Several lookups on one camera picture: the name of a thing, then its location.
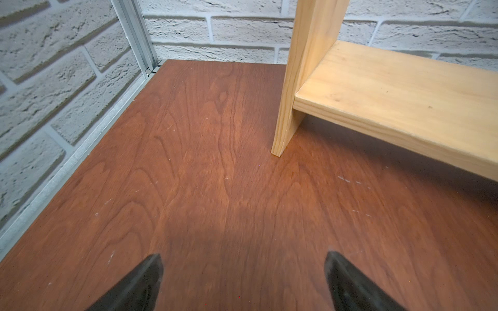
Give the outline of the light wooden shelf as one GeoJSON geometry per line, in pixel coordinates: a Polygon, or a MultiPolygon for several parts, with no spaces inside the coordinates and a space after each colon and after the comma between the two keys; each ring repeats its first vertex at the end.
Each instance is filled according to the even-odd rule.
{"type": "Polygon", "coordinates": [[[497,73],[340,41],[347,1],[299,1],[271,152],[306,115],[497,179],[497,73]]]}

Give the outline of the left aluminium corner post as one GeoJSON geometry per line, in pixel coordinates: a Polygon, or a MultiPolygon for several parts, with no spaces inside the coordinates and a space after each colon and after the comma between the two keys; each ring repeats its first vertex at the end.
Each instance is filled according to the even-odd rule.
{"type": "Polygon", "coordinates": [[[130,44],[144,77],[151,75],[159,66],[139,1],[111,0],[124,34],[130,44]]]}

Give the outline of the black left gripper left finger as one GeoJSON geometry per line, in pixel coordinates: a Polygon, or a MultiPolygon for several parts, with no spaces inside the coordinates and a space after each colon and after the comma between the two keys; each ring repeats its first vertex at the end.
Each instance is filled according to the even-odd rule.
{"type": "Polygon", "coordinates": [[[163,278],[159,253],[151,254],[88,310],[154,310],[163,278]]]}

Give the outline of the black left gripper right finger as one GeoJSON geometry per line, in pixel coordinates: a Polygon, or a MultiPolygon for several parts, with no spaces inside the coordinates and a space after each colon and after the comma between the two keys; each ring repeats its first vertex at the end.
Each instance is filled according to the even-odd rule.
{"type": "Polygon", "coordinates": [[[405,309],[338,251],[327,253],[324,273],[335,310],[405,309]]]}

